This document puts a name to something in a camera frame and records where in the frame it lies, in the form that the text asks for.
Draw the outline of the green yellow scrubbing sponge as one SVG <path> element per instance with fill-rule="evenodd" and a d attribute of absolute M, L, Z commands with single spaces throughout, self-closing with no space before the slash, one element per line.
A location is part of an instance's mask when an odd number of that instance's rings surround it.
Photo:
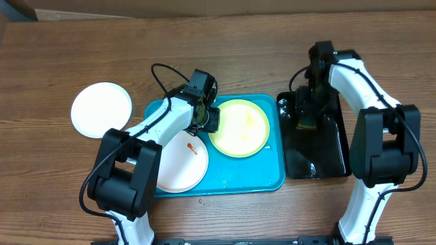
<path fill-rule="evenodd" d="M 298 117 L 296 127 L 302 130 L 316 130 L 317 129 L 316 118 L 312 114 L 301 114 Z"/>

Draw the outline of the light green round plate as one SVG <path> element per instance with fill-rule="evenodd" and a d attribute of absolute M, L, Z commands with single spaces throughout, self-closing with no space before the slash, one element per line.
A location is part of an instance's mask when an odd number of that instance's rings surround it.
<path fill-rule="evenodd" d="M 212 145 L 234 158 L 254 155 L 266 144 L 270 123 L 263 109 L 245 99 L 231 99 L 218 106 L 219 128 L 210 133 Z"/>

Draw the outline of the white plate with ketchup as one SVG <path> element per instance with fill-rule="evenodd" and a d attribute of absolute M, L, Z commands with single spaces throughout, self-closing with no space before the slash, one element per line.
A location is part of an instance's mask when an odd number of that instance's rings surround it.
<path fill-rule="evenodd" d="M 182 193 L 197 186 L 208 169 L 208 150 L 197 136 L 181 131 L 163 148 L 157 188 Z"/>

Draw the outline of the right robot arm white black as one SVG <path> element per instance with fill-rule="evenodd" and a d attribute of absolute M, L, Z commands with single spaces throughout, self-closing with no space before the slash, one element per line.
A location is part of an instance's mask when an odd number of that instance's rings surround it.
<path fill-rule="evenodd" d="M 307 85 L 281 110 L 285 160 L 295 178 L 355 177 L 331 244 L 391 244 L 375 234 L 382 212 L 406 177 L 428 169 L 420 111 L 384 91 L 353 50 L 317 44 L 309 60 Z"/>

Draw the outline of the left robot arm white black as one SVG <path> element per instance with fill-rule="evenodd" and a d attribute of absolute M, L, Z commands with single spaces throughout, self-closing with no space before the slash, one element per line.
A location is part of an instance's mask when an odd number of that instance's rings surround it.
<path fill-rule="evenodd" d="M 212 106 L 217 92 L 215 85 L 183 84 L 167 92 L 161 106 L 139 125 L 104 134 L 79 204 L 86 213 L 113 222 L 115 244 L 155 243 L 147 211 L 163 149 L 182 131 L 195 135 L 218 130 L 219 109 Z"/>

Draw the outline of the black rectangular wash tray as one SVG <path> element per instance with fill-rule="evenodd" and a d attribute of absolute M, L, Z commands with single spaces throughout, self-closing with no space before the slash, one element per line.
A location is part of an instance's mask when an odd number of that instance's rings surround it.
<path fill-rule="evenodd" d="M 349 146 L 339 97 L 327 104 L 315 127 L 304 129 L 296 112 L 297 92 L 277 95 L 285 172 L 291 179 L 325 179 L 351 175 Z"/>

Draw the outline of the teal plastic serving tray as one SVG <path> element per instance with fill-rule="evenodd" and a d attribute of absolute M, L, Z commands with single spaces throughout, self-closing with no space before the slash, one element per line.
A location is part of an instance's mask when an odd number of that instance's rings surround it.
<path fill-rule="evenodd" d="M 266 94 L 219 95 L 213 105 L 217 107 L 232 99 L 251 101 L 267 115 L 270 133 L 263 149 L 250 157 L 229 157 L 213 146 L 207 133 L 199 133 L 198 137 L 209 155 L 208 169 L 202 181 L 182 193 L 157 189 L 156 198 L 276 191 L 282 186 L 285 182 L 285 163 L 275 100 Z"/>

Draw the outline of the cardboard sheet at back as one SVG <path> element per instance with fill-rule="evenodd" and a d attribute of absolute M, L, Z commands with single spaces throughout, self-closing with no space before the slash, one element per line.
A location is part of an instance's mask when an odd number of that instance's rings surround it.
<path fill-rule="evenodd" d="M 434 10 L 435 0 L 7 0 L 30 18 L 36 11 L 130 18 Z"/>

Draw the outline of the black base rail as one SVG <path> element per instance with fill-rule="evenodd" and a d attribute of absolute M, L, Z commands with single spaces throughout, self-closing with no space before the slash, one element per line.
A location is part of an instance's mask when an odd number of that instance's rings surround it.
<path fill-rule="evenodd" d="M 155 239 L 155 245 L 339 245 L 343 244 L 339 238 L 329 236 L 300 236 L 288 239 L 262 239 L 262 240 L 184 240 Z"/>

